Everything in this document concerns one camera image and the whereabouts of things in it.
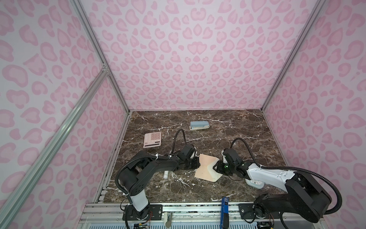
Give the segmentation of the white glue stick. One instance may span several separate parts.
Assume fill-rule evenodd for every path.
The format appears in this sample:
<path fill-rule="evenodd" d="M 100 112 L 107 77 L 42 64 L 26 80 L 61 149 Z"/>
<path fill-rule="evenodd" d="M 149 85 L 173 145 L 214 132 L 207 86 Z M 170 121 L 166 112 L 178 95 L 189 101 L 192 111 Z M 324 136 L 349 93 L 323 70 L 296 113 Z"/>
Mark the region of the white glue stick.
<path fill-rule="evenodd" d="M 168 179 L 168 176 L 169 176 L 169 171 L 165 171 L 165 172 L 164 172 L 164 176 L 163 176 L 163 178 L 164 178 L 164 179 Z"/>

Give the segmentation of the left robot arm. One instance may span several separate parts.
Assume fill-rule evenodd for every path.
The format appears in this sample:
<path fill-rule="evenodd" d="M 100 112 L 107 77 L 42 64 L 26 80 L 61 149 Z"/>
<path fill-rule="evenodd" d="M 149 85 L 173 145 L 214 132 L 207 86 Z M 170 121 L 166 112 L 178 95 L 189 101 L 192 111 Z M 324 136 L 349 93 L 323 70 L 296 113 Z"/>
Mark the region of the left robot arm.
<path fill-rule="evenodd" d="M 155 173 L 177 170 L 193 170 L 200 166 L 196 148 L 185 145 L 171 155 L 151 155 L 144 150 L 139 151 L 130 161 L 122 166 L 116 176 L 115 185 L 129 201 L 124 210 L 126 218 L 134 215 L 137 219 L 146 219 L 151 215 L 150 202 L 145 188 Z"/>

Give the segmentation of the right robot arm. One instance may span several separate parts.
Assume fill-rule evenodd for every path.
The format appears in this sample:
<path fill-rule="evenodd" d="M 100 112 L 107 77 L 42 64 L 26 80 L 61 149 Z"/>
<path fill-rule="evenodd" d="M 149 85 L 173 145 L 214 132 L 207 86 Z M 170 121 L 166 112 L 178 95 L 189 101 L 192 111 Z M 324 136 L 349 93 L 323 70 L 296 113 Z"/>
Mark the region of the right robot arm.
<path fill-rule="evenodd" d="M 253 160 L 243 160 L 232 148 L 222 151 L 223 160 L 213 165 L 219 174 L 237 175 L 248 181 L 259 181 L 284 191 L 283 194 L 262 194 L 253 203 L 256 217 L 277 213 L 294 213 L 311 223 L 325 215 L 332 202 L 331 196 L 315 180 L 312 172 L 300 169 L 267 169 Z"/>

